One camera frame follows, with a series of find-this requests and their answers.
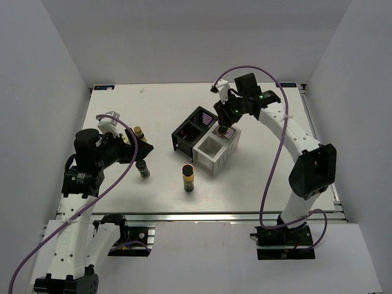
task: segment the cube with compartments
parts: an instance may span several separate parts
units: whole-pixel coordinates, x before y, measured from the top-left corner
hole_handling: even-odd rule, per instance
[[[217,122],[193,147],[193,161],[207,168],[213,175],[237,148],[241,130],[229,127],[225,134],[218,132]]]
[[[196,110],[171,134],[174,150],[179,149],[193,158],[193,147],[216,121],[216,115],[201,106],[196,108]]]

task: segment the black bottle cap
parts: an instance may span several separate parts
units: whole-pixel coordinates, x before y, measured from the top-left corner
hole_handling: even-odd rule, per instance
[[[225,126],[219,126],[218,132],[222,135],[226,134],[228,127]]]
[[[144,160],[139,160],[136,161],[136,168],[139,170],[141,168],[144,168],[146,166],[146,162]]]
[[[183,165],[183,175],[184,176],[192,176],[194,174],[194,167],[191,164]]]

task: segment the white cable tie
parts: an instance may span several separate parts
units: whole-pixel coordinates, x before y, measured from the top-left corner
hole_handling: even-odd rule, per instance
[[[290,119],[290,118],[293,118],[293,117],[294,117],[293,115],[286,115],[286,114],[284,113],[284,114],[283,114],[283,117],[282,117],[282,119],[281,119],[281,121],[284,121],[285,118]]]

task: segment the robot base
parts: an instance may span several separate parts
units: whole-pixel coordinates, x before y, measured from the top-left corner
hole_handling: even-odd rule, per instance
[[[315,259],[314,250],[306,249],[313,245],[308,225],[294,231],[256,229],[257,233],[251,233],[251,237],[257,238],[258,260]]]
[[[129,237],[126,242],[139,241],[147,245],[148,243],[148,227],[128,227]],[[140,250],[127,246],[127,249],[109,252],[108,256],[149,256],[149,252],[144,248]]]
[[[72,294],[96,294],[98,290],[98,275],[94,274],[94,267],[91,265],[85,269],[85,276],[74,280],[72,276],[67,276],[66,280],[52,279],[51,274],[36,279],[34,292],[45,293],[72,293]]]

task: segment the wire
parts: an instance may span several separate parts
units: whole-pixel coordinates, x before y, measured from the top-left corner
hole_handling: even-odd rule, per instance
[[[264,193],[263,193],[263,197],[262,197],[262,204],[260,205],[260,214],[259,214],[259,217],[258,217],[259,221],[260,221],[260,226],[262,228],[266,229],[266,230],[276,230],[278,228],[284,228],[284,227],[287,227],[289,225],[296,224],[297,222],[305,221],[312,214],[314,214],[316,212],[320,212],[320,213],[323,213],[323,215],[324,215],[324,219],[325,219],[325,229],[324,229],[324,231],[326,231],[326,226],[327,226],[327,223],[328,223],[328,219],[326,218],[325,212],[322,211],[321,209],[314,209],[307,216],[300,217],[299,219],[295,219],[295,220],[293,220],[291,222],[287,222],[285,224],[274,225],[274,226],[266,226],[266,225],[264,225],[264,223],[263,223],[263,212],[264,212],[265,200],[267,198],[268,189],[270,188],[271,181],[272,181],[272,178],[274,176],[275,169],[276,169],[277,161],[279,160],[279,156],[281,155],[283,144],[284,144],[284,139],[285,139],[285,136],[286,136],[286,130],[287,130],[287,124],[288,124],[288,100],[287,100],[286,93],[283,90],[283,87],[281,86],[279,81],[273,75],[271,75],[269,72],[267,72],[265,69],[262,69],[261,67],[257,67],[257,66],[236,66],[236,67],[232,67],[231,69],[226,70],[224,73],[222,73],[216,79],[216,81],[213,84],[213,87],[216,87],[216,84],[218,83],[218,81],[221,78],[223,78],[224,75],[226,75],[227,73],[229,73],[229,72],[231,72],[233,70],[236,70],[236,69],[257,69],[257,70],[263,72],[264,74],[266,74],[267,76],[269,76],[275,82],[276,86],[281,90],[282,95],[283,95],[283,99],[284,99],[284,104],[285,104],[284,105],[285,117],[284,117],[284,124],[283,124],[283,129],[282,129],[281,141],[280,141],[279,146],[278,146],[277,151],[276,151],[275,159],[274,159],[274,162],[272,164],[271,171],[269,173],[269,176],[268,176],[268,179],[267,179],[267,183],[266,183],[265,188],[264,188]],[[318,245],[318,243],[321,241],[321,239],[324,237],[324,235],[325,235],[325,232],[323,232],[322,236],[320,237],[319,240],[317,240],[317,242],[313,245],[313,247]]]
[[[125,175],[128,173],[132,165],[134,164],[137,156],[137,151],[138,151],[138,146],[137,146],[137,139],[136,136],[133,132],[133,130],[128,127],[124,122],[119,120],[118,118],[115,118],[114,116],[111,115],[97,115],[96,118],[110,118],[116,122],[118,122],[120,125],[125,127],[128,132],[131,134],[132,138],[134,139],[135,142],[135,152],[134,156],[132,157],[132,160],[130,161],[129,165],[127,168],[124,170],[124,172],[121,174],[121,176],[108,188],[106,189],[102,194],[100,194],[96,199],[94,199],[91,203],[87,204],[85,207],[83,207],[81,210],[77,211],[73,216],[69,218],[70,221],[73,221],[77,219],[82,213],[84,213],[87,209],[90,209],[93,205],[95,205],[99,200],[101,200],[105,195],[107,195],[117,184],[125,177]],[[15,272],[13,273],[11,277],[11,281],[9,284],[8,288],[8,294],[12,294],[12,289],[13,285],[15,283],[15,279],[18,276],[18,273],[22,269],[22,267],[26,264],[26,262],[35,254],[38,252],[39,249],[41,249],[49,240],[51,240],[53,237],[55,237],[58,233],[60,233],[62,230],[64,230],[66,227],[70,225],[70,222],[65,222],[63,223],[60,227],[58,227],[52,234],[50,234],[46,239],[44,239],[41,243],[38,244],[36,248],[34,248],[23,260],[22,262],[18,265],[16,268]]]
[[[298,240],[296,241],[296,245],[295,245],[294,248],[291,249],[290,251],[293,251],[293,250],[297,249],[299,245],[300,245],[300,239],[298,239]]]
[[[229,94],[230,92],[236,94],[237,96],[241,96],[237,91],[235,91],[234,89],[230,88],[229,90],[227,90],[227,94]]]
[[[112,249],[110,249],[109,252],[113,252],[113,251],[116,251],[118,249],[123,248],[124,246],[130,246],[130,245],[133,245],[133,244],[139,244],[139,245],[143,246],[148,251],[148,253],[151,252],[151,249],[148,248],[145,243],[140,242],[140,241],[129,241],[129,242],[122,243],[121,245],[115,246]]]

